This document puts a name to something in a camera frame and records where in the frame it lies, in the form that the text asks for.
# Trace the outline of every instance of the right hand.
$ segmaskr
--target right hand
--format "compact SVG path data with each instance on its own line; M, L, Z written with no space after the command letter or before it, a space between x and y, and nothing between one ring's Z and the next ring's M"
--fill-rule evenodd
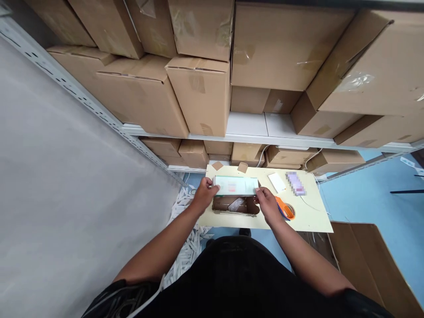
M268 188L256 188L255 203L259 203L261 211L265 216L265 221L268 225L274 224L283 220L275 196Z

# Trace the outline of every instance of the left hand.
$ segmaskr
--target left hand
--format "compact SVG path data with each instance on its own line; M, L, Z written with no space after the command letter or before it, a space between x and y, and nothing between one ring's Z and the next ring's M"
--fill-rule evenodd
M211 185L211 179L207 177L202 178L202 180L200 181L200 185L196 190L196 194L194 195L193 202L191 203L191 206L199 209L201 213L203 213L206 208L211 204L213 197L220 189L219 185L209 188L209 186Z

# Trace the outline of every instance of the desk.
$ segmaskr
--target desk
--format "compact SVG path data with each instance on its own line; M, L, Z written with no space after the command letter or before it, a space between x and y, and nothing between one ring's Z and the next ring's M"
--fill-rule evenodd
M296 212L296 218L288 224L296 231L304 232L327 232L333 233L327 211L322 202L321 195L318 191L318 186L315 183L314 176L311 173L300 170L286 169L269 169L269 168L247 168L244 174L237 170L238 167L223 166L218 171L214 167L208 165L206 176L213 178L215 175L220 176L238 176L238 177L253 177L257 178L261 186L267 187L274 195L277 195L268 176L274 172L278 173L281 179L286 184L286 190L279 193L283 202L293 206ZM295 171L298 173L299 179L306 189L306 195L303 196L305 202L314 207L309 207L300 197L294 195L286 178L286 172ZM219 214L212 210L212 204L206 209L204 214L199 219L199 225L212 227L246 227L250 229L269 229L265 222L264 215L260 212L256 217Z

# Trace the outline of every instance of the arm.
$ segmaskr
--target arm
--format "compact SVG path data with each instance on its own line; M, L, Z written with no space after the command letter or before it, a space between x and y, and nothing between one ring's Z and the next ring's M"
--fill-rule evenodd
M355 290L342 273L287 224L270 190L265 187L258 188L256 195L266 222L290 264L295 268L296 274L303 281L326 296L333 296L347 288Z
M220 189L218 185L209 188L211 185L211 179L203 178L190 206L134 255L114 282L125 279L134 284L143 280L161 280L177 258L197 219Z

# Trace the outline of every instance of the black shirt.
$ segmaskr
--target black shirt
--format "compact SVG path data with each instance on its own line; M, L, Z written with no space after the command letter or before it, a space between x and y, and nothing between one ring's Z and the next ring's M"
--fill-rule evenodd
M96 297L83 318L127 317L158 288L159 283L155 282L114 282ZM354 290L325 297L287 270L263 245L246 236L214 241L186 273L159 293L137 317L169 317L163 314L392 317Z

